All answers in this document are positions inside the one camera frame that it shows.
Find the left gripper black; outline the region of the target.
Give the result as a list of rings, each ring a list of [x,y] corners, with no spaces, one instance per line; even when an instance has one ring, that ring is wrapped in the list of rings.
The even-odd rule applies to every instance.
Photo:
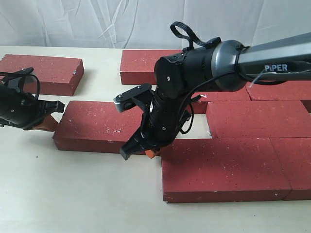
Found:
[[[55,132],[58,121],[51,115],[63,113],[64,103],[60,101],[36,100],[33,95],[0,86],[0,125],[24,130]]]

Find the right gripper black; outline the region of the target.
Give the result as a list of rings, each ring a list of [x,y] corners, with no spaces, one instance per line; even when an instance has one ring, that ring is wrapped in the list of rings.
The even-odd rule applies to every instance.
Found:
[[[188,93],[172,99],[165,96],[161,90],[155,90],[140,128],[120,147],[123,159],[128,160],[131,155],[143,151],[147,157],[153,159],[159,156],[161,148],[171,144],[179,133],[189,133],[194,120],[193,101]]]

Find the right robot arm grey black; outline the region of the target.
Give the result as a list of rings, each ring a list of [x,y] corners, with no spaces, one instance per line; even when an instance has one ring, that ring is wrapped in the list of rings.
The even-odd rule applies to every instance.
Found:
[[[142,110],[140,126],[120,148],[124,159],[137,153],[158,155],[193,122],[193,103],[200,92],[236,92],[247,83],[265,86],[311,78],[311,35],[245,46],[215,37],[200,40],[185,23],[171,24],[172,33],[188,41],[180,53],[160,57],[154,66],[156,87],[139,84],[117,95],[118,112]]]

